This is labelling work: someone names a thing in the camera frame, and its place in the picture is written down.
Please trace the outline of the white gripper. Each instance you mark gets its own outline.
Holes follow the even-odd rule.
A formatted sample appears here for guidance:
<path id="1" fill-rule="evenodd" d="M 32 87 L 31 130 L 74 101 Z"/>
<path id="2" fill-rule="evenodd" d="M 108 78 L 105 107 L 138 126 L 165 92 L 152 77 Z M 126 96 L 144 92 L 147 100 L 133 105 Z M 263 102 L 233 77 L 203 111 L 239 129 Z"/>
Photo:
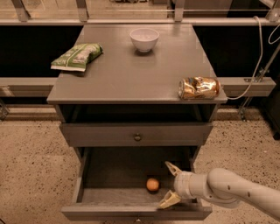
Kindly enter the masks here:
<path id="1" fill-rule="evenodd" d="M 175 192 L 169 190 L 159 202 L 159 208 L 166 209 L 181 201 L 181 199 L 195 199 L 203 195 L 204 176 L 189 171 L 181 171 L 169 161 L 164 162 L 170 173 L 175 177 Z"/>

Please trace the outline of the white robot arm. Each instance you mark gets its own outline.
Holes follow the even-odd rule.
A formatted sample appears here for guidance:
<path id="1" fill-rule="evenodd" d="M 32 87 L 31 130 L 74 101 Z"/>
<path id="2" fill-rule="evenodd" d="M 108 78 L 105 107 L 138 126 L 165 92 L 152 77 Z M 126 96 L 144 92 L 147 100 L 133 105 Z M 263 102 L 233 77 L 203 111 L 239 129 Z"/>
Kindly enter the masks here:
<path id="1" fill-rule="evenodd" d="M 241 201 L 280 221 L 280 192 L 253 183 L 236 173 L 214 168 L 207 174 L 181 171 L 176 165 L 165 161 L 174 176 L 173 191 L 168 191 L 158 207 L 166 209 L 183 200 L 202 198 L 219 207 L 238 207 Z"/>

